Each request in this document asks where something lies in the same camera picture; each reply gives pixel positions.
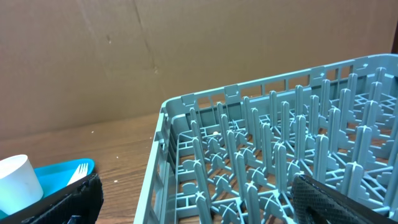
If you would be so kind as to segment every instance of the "cup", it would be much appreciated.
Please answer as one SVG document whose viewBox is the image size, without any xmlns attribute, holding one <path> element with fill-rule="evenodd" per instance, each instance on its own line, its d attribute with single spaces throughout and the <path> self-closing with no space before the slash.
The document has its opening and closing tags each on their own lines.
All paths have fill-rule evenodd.
<svg viewBox="0 0 398 224">
<path fill-rule="evenodd" d="M 39 201 L 43 194 L 27 155 L 0 161 L 0 210 L 12 215 Z"/>
</svg>

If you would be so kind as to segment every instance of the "plastic dish rack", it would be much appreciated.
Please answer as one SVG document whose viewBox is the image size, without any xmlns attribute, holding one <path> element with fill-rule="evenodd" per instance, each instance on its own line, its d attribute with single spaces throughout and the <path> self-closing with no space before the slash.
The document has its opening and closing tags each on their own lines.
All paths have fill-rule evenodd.
<svg viewBox="0 0 398 224">
<path fill-rule="evenodd" d="M 299 172 L 398 220 L 397 95 L 398 55 L 382 54 L 167 100 L 134 223 L 295 223 Z"/>
</svg>

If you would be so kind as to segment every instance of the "blue tray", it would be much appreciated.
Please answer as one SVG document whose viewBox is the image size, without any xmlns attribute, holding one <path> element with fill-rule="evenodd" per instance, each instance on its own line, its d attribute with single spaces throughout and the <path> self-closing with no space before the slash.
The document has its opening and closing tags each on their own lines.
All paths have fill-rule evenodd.
<svg viewBox="0 0 398 224">
<path fill-rule="evenodd" d="M 73 161 L 61 162 L 45 167 L 35 168 L 36 176 L 43 188 L 43 198 L 66 187 L 70 177 L 79 164 L 88 163 L 88 174 L 91 174 L 95 163 L 92 159 L 76 159 Z M 7 214 L 0 210 L 0 219 L 7 217 Z"/>
</svg>

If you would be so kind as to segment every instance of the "plastic fork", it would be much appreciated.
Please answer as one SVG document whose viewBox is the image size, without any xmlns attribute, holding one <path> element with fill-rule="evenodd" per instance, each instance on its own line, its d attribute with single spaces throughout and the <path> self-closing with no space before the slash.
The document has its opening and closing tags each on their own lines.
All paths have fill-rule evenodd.
<svg viewBox="0 0 398 224">
<path fill-rule="evenodd" d="M 79 166 L 76 168 L 75 173 L 70 178 L 67 186 L 87 176 L 87 172 L 88 172 L 88 163 L 79 164 Z"/>
</svg>

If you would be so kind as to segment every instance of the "brown wall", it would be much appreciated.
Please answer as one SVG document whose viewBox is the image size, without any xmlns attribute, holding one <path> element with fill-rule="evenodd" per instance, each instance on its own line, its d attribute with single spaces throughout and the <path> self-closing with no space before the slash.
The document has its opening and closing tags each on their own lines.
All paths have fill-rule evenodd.
<svg viewBox="0 0 398 224">
<path fill-rule="evenodd" d="M 0 6 L 0 139 L 156 113 L 172 96 L 390 52 L 398 17 L 396 0 Z"/>
</svg>

